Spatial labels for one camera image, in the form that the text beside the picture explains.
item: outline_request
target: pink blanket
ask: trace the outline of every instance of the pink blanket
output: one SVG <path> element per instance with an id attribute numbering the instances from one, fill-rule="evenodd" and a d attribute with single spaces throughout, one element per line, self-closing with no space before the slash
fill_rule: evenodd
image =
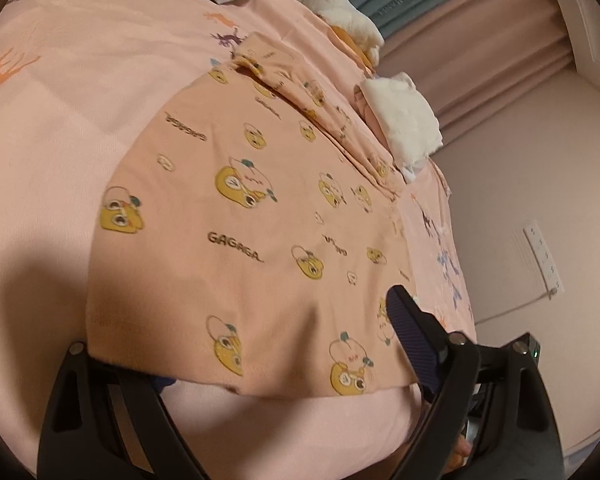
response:
<path id="1" fill-rule="evenodd" d="M 58 365 L 71 341 L 85 337 L 102 191 L 164 103 L 228 61 L 255 31 L 301 52 L 324 91 L 376 142 L 350 106 L 362 66 L 293 0 L 222 7 L 208 0 L 12 0 L 1 13 L 0 433 L 32 470 Z M 398 209 L 422 308 L 473 337 L 445 186 L 432 164 Z M 179 382 L 164 398 L 212 476 L 230 478 L 239 467 L 243 478 L 292 480 L 310 475 L 310 466 L 339 479 L 404 441 L 414 413 L 410 392 L 285 404 Z M 276 438 L 263 433 L 254 447 L 254 427 Z M 205 445 L 228 433 L 223 455 Z"/>

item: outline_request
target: orange fabric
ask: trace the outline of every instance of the orange fabric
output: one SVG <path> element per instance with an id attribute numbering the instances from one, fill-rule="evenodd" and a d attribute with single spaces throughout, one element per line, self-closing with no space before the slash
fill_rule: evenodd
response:
<path id="1" fill-rule="evenodd" d="M 358 57 L 362 60 L 362 63 L 364 63 L 365 66 L 373 72 L 373 65 L 371 65 L 371 62 L 367 59 L 365 53 L 360 50 L 360 47 L 353 42 L 349 33 L 343 28 L 337 27 L 336 25 L 331 25 L 331 29 L 336 33 L 336 36 L 338 36 L 351 50 L 353 50 L 353 52 L 358 55 Z"/>

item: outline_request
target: white fluffy fabric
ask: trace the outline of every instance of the white fluffy fabric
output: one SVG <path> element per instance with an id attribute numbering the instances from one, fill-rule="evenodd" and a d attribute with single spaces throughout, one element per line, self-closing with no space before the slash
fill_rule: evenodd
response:
<path id="1" fill-rule="evenodd" d="M 423 161 L 442 146 L 440 125 L 431 106 L 404 72 L 392 78 L 366 79 L 360 89 L 378 119 L 396 166 L 405 180 L 412 182 Z"/>
<path id="2" fill-rule="evenodd" d="M 380 63 L 382 34 L 349 0 L 297 0 L 329 25 L 343 28 L 373 66 Z"/>

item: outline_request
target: hand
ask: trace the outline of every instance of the hand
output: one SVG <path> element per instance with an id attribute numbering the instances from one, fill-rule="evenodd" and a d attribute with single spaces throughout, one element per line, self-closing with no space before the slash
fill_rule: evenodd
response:
<path id="1" fill-rule="evenodd" d="M 464 465 L 464 460 L 471 455 L 471 444 L 469 444 L 464 436 L 460 435 L 454 446 L 453 453 L 446 462 L 446 467 L 443 474 L 450 473 L 456 469 L 460 469 Z"/>

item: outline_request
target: orange animal print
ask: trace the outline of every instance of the orange animal print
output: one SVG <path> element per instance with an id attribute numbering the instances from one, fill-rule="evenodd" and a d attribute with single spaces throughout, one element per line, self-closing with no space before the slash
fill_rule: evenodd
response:
<path id="1" fill-rule="evenodd" d="M 7 52 L 2 54 L 2 56 L 0 56 L 0 69 L 13 62 L 13 58 L 11 58 L 9 56 L 9 54 L 11 53 L 12 50 L 13 49 L 10 48 L 9 50 L 7 50 Z M 5 81 L 7 81 L 7 79 L 10 78 L 11 76 L 16 75 L 20 70 L 22 70 L 27 65 L 35 63 L 37 60 L 40 59 L 40 56 L 36 56 L 31 61 L 27 61 L 26 63 L 20 64 L 22 62 L 23 58 L 24 58 L 24 54 L 20 54 L 18 56 L 18 59 L 16 59 L 16 61 L 13 63 L 13 65 L 11 65 L 10 68 L 5 70 L 4 72 L 0 72 L 0 85 L 2 83 L 4 83 Z"/>
<path id="2" fill-rule="evenodd" d="M 235 27 L 235 23 L 226 18 L 223 14 L 219 12 L 205 12 L 205 18 L 208 20 L 216 20 L 216 22 L 224 23 L 227 27 Z"/>

